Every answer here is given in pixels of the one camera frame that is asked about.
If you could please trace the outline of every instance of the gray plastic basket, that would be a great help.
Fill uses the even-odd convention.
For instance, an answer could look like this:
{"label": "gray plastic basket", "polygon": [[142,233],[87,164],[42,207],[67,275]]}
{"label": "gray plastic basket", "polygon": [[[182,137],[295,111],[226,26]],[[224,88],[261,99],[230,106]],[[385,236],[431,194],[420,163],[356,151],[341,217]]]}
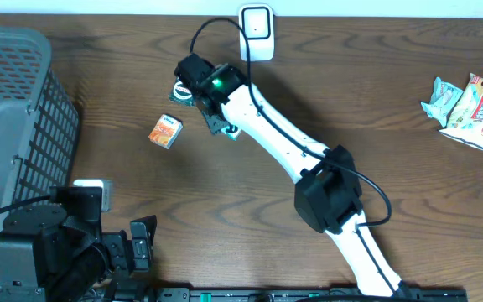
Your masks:
{"label": "gray plastic basket", "polygon": [[42,34],[0,27],[0,207],[68,184],[79,119],[50,62]]}

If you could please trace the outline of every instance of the orange box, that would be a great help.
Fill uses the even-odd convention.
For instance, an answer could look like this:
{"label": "orange box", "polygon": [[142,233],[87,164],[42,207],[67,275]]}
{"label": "orange box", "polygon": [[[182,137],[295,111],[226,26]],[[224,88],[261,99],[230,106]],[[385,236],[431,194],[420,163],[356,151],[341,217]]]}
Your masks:
{"label": "orange box", "polygon": [[167,114],[163,114],[158,123],[148,135],[151,142],[166,149],[170,148],[182,130],[182,122]]}

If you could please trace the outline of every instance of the wooden table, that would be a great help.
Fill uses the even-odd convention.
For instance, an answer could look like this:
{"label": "wooden table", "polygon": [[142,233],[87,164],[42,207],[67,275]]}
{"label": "wooden table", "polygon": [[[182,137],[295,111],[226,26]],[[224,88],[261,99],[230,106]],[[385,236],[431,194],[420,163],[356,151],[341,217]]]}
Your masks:
{"label": "wooden table", "polygon": [[[155,214],[155,280],[195,287],[329,287],[355,278],[335,244],[293,208],[293,185],[248,135],[212,137],[198,110],[168,99],[174,67],[205,17],[0,15],[39,30],[53,69],[85,108],[73,177],[114,180],[105,231]],[[464,287],[483,301],[483,152],[437,132],[422,111],[435,76],[483,76],[483,20],[276,18],[263,95],[309,135],[341,144],[392,199],[375,234],[410,284]],[[238,33],[206,29],[196,52],[239,59]],[[184,121],[170,150],[148,141],[162,113]],[[370,219],[385,214],[363,185]]]}

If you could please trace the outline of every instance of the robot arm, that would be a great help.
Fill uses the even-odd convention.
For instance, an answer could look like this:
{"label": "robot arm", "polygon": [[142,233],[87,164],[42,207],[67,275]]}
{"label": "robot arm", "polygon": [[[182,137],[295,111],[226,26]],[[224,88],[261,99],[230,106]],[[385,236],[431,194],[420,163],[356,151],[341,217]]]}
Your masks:
{"label": "robot arm", "polygon": [[[175,74],[202,100],[201,110],[219,115],[248,133],[283,166],[296,184],[296,210],[317,232],[325,232],[333,239],[363,294],[389,297],[401,290],[402,280],[387,264],[370,230],[356,227],[366,222],[366,217],[358,201],[361,187],[355,176],[330,171],[319,159],[304,154],[287,140],[259,114],[244,75],[234,67],[223,65],[214,69],[192,54],[179,63]],[[330,151],[316,142],[277,112],[254,85],[252,89],[262,110],[290,137],[317,154],[333,156],[335,162],[355,168],[345,149]]]}

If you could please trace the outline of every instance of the snack wrapper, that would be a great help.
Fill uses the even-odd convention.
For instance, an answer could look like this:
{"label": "snack wrapper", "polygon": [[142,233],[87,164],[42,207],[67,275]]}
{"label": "snack wrapper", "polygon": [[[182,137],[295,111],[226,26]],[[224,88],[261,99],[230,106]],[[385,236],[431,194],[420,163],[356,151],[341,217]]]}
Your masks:
{"label": "snack wrapper", "polygon": [[447,128],[439,131],[449,138],[483,150],[483,79],[481,77],[470,74],[469,85],[450,114]]}
{"label": "snack wrapper", "polygon": [[184,84],[182,84],[182,81],[178,77],[176,78],[173,89],[169,94],[169,100],[187,107],[195,106],[195,99],[193,98],[191,91],[185,88]]}
{"label": "snack wrapper", "polygon": [[170,148],[174,140],[182,130],[182,122],[166,114],[162,115],[158,123],[148,135],[151,142]]}
{"label": "snack wrapper", "polygon": [[430,98],[429,104],[421,102],[420,105],[426,112],[428,117],[435,118],[439,121],[442,127],[446,126],[447,116],[454,105],[458,102],[463,91],[447,82],[441,81],[437,77],[434,82],[434,93]]}
{"label": "snack wrapper", "polygon": [[242,133],[242,130],[234,125],[229,125],[228,127],[222,128],[221,133],[224,133],[231,140],[236,141]]}

